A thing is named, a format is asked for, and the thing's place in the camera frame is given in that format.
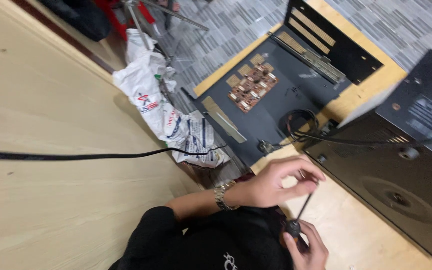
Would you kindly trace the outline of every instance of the person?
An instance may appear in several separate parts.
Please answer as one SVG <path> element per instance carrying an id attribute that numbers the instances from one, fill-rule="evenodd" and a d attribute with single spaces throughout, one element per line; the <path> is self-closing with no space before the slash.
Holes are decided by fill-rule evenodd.
<path id="1" fill-rule="evenodd" d="M 283 188 L 286 176 L 297 184 Z M 315 227 L 299 221 L 309 241 L 304 249 L 304 241 L 282 234 L 284 222 L 275 211 L 286 200 L 313 193 L 320 180 L 324 174 L 307 156 L 292 156 L 269 162 L 249 181 L 172 199 L 144 213 L 110 270 L 323 270 L 328 250 Z"/>

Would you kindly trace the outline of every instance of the patterned carpet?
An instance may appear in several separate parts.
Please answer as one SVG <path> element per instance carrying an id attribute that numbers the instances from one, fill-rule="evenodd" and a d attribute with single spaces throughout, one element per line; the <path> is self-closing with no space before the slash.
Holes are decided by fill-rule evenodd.
<path id="1" fill-rule="evenodd" d="M 411 70 L 432 49 L 432 0 L 326 0 L 403 69 Z M 161 44 L 175 56 L 177 89 L 193 88 L 258 37 L 267 33 L 286 13 L 286 0 L 178 0 L 180 14 L 210 30 L 201 30 L 172 18 L 164 30 L 164 17 L 151 10 L 158 22 Z M 185 113 L 195 110 L 177 91 L 175 106 Z M 219 169 L 217 180 L 237 178 L 246 171 L 237 158 Z"/>

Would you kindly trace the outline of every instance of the metal watch band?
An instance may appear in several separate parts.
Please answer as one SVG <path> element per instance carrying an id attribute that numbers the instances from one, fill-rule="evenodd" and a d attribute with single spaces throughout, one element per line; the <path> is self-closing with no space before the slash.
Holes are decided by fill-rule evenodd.
<path id="1" fill-rule="evenodd" d="M 225 183 L 224 185 L 221 185 L 214 189 L 214 198 L 216 199 L 216 205 L 218 205 L 218 207 L 223 211 L 236 210 L 240 207 L 239 205 L 231 207 L 224 202 L 224 194 L 228 189 L 233 187 L 234 184 L 236 184 L 236 182 L 231 180 L 230 182 Z"/>

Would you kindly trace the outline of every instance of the red object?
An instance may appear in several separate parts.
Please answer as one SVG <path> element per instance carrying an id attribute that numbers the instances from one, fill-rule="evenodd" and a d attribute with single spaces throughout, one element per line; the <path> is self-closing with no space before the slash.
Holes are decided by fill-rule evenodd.
<path id="1" fill-rule="evenodd" d="M 113 5 L 119 2 L 119 0 L 94 0 L 94 3 L 106 14 L 109 22 L 111 22 L 112 26 L 116 29 L 119 35 L 125 41 L 128 41 L 128 37 L 126 36 L 126 29 L 128 28 L 128 26 L 126 24 L 120 23 L 113 10 L 111 9 Z M 151 16 L 148 9 L 144 6 L 143 3 L 139 2 L 138 9 L 144 16 L 146 21 L 148 21 L 150 24 L 153 24 L 155 22 L 153 16 Z"/>

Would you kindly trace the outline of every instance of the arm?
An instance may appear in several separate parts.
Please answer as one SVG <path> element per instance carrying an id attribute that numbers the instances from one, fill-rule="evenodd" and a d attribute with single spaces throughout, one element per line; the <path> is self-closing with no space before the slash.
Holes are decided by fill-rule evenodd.
<path id="1" fill-rule="evenodd" d="M 295 176 L 298 183 L 293 187 L 283 188 L 282 179 L 286 176 Z M 305 155 L 274 159 L 259 175 L 228 189 L 224 200 L 229 206 L 271 207 L 312 193 L 319 180 L 326 180 L 323 172 Z M 212 189 L 175 198 L 165 206 L 174 211 L 179 221 L 205 217 L 220 211 Z"/>

